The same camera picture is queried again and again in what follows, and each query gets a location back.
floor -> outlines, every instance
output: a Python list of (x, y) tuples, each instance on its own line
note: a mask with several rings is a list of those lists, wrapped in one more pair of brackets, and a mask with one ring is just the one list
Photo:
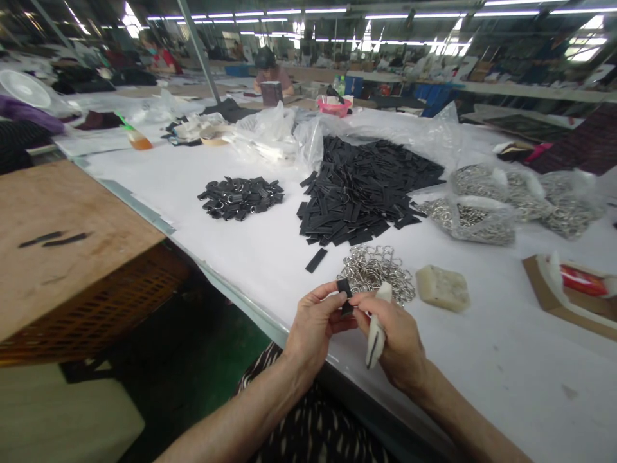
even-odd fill
[(146, 422), (120, 463), (151, 463), (232, 396), (270, 340), (207, 282), (175, 296), (114, 349), (111, 364)]

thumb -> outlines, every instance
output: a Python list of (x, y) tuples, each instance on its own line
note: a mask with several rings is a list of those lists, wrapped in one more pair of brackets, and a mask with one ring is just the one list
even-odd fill
[(370, 318), (368, 318), (364, 312), (358, 309), (353, 310), (353, 316), (358, 322), (358, 328), (360, 328), (360, 330), (362, 330), (364, 335), (368, 338), (368, 331), (371, 327)]
[(326, 297), (323, 301), (317, 304), (319, 311), (330, 316), (336, 309), (340, 308), (347, 300), (347, 294), (343, 291), (332, 296)]

plastic crate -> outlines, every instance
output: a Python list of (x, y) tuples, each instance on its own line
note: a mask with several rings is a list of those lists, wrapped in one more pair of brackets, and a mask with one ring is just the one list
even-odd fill
[(159, 244), (0, 342), (0, 366), (90, 358), (145, 320), (189, 274)]

metal pole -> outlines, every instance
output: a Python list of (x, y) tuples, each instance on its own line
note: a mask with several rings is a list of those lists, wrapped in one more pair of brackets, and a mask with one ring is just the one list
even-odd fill
[(220, 104), (219, 92), (217, 91), (217, 87), (214, 84), (214, 79), (212, 79), (212, 74), (210, 73), (210, 63), (208, 62), (208, 57), (204, 53), (204, 50), (199, 45), (197, 45), (197, 38), (199, 36), (197, 35), (197, 29), (195, 28), (193, 18), (191, 18), (191, 11), (188, 9), (186, 0), (178, 0), (178, 5), (180, 6), (180, 11), (182, 12), (182, 16), (184, 16), (184, 20), (186, 21), (186, 25), (188, 26), (188, 31), (191, 36), (191, 42), (193, 42), (193, 46), (195, 47), (195, 51), (197, 52), (197, 58), (199, 59), (199, 64), (201, 64), (201, 68), (203, 69), (206, 80), (208, 81), (210, 91), (216, 99), (217, 104)]
[(49, 15), (47, 14), (47, 11), (45, 11), (45, 9), (43, 9), (43, 7), (40, 5), (39, 0), (32, 0), (32, 4), (39, 11), (40, 15), (43, 16), (43, 18), (45, 18), (45, 21), (48, 22), (48, 24), (51, 26), (51, 28), (56, 33), (56, 35), (58, 37), (60, 37), (60, 40), (62, 41), (62, 43), (64, 43), (64, 46), (66, 48), (68, 48), (69, 50), (74, 50), (75, 51), (75, 56), (77, 57), (77, 62), (79, 64), (81, 64), (83, 67), (87, 68), (88, 66), (86, 65), (86, 63), (84, 62), (82, 57), (79, 55), (79, 53), (77, 53), (77, 50), (75, 49), (75, 47), (71, 44), (69, 39), (67, 39), (64, 36), (64, 34), (60, 31), (60, 29), (58, 29), (58, 26), (56, 26), (56, 23), (54, 23), (52, 21), (52, 19), (49, 17)]

fan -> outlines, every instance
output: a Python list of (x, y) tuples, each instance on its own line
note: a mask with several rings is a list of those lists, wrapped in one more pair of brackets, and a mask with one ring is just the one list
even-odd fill
[(0, 85), (12, 97), (52, 116), (64, 117), (74, 112), (54, 90), (28, 74), (5, 69), (0, 71)]

